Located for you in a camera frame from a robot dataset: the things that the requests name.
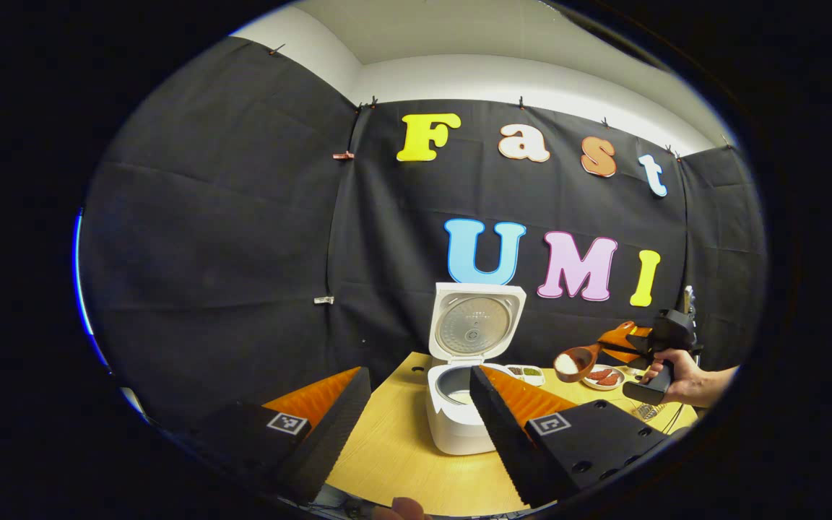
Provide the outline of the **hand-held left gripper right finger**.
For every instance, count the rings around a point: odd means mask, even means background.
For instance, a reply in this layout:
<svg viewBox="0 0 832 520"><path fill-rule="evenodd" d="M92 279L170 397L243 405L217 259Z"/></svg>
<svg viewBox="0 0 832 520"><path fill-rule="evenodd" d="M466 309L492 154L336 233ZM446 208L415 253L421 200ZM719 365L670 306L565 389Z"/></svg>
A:
<svg viewBox="0 0 832 520"><path fill-rule="evenodd" d="M469 394L522 503L604 487L679 440L618 406L572 404L504 372L471 368Z"/></svg>

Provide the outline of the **black backdrop cloth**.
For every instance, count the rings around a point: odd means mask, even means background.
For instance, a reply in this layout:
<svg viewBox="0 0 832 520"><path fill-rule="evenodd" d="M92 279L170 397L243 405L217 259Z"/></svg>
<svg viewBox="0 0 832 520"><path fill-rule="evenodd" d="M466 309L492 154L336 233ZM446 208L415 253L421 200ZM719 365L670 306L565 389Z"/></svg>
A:
<svg viewBox="0 0 832 520"><path fill-rule="evenodd" d="M690 285L701 365L731 368L753 345L769 257L732 148L675 160L578 116L480 100L357 112L293 60L227 38L109 146L79 263L108 365L180 428L356 366L379 385L427 352L436 283L471 276L527 294L499 362L549 365L649 324Z"/></svg>

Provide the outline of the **brown wooden spoon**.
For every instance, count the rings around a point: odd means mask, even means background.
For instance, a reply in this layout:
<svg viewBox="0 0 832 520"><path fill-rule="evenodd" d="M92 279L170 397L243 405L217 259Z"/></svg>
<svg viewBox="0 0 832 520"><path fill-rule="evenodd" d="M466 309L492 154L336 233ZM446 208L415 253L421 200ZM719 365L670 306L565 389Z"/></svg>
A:
<svg viewBox="0 0 832 520"><path fill-rule="evenodd" d="M624 322L624 324L634 324L634 322L627 321ZM559 355L554 359L554 362L552 362L552 368L554 368L555 375L557 375L561 381L566 383L578 382L581 381L584 376L591 373L592 368L595 366L595 363L597 363L598 357L601 353L606 352L603 352L600 349L598 346L598 340L589 345L571 347L571 349L567 349L564 352L559 353Z"/></svg>

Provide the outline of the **white plate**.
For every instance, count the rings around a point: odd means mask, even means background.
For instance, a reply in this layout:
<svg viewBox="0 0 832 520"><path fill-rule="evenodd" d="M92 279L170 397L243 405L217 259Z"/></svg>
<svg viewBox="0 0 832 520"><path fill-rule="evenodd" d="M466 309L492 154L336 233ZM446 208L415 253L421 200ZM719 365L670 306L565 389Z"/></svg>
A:
<svg viewBox="0 0 832 520"><path fill-rule="evenodd" d="M592 368L591 372L608 368L613 369L615 372L621 372L622 376L624 376L624 382L618 383L618 385L615 387L600 387L597 385L596 381L590 381L590 379L583 378L582 383L584 383L584 385L587 385L587 387L595 389L595 391L614 391L614 389L619 389L626 382L626 374L621 369L615 368L615 366L602 365L601 363L597 363L597 365L595 365Z"/></svg>

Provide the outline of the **white rice cooker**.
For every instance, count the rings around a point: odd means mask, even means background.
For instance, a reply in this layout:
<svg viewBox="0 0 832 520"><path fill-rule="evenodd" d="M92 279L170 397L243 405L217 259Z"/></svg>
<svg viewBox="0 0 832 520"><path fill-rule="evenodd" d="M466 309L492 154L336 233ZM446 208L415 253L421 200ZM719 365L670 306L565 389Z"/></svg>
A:
<svg viewBox="0 0 832 520"><path fill-rule="evenodd" d="M436 283L428 348L426 410L430 435L444 454L494 451L469 394L472 368L498 358L511 345L526 300L521 287Z"/></svg>

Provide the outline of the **white divided condiment tray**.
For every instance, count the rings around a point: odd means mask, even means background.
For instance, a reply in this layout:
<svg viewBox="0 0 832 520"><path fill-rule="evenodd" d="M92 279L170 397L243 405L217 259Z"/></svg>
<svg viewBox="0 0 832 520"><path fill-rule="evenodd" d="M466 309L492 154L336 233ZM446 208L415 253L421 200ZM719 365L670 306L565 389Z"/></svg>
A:
<svg viewBox="0 0 832 520"><path fill-rule="evenodd" d="M542 387L545 384L545 373L541 368L534 365L506 365L506 370L519 381Z"/></svg>

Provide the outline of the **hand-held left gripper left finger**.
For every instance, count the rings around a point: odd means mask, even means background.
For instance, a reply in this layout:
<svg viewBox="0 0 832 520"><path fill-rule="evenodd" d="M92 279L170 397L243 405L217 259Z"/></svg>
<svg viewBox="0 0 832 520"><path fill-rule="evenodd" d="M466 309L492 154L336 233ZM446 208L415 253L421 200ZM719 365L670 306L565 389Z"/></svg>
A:
<svg viewBox="0 0 832 520"><path fill-rule="evenodd" d="M275 399L231 399L171 437L242 487L310 503L326 484L372 395L358 366Z"/></svg>

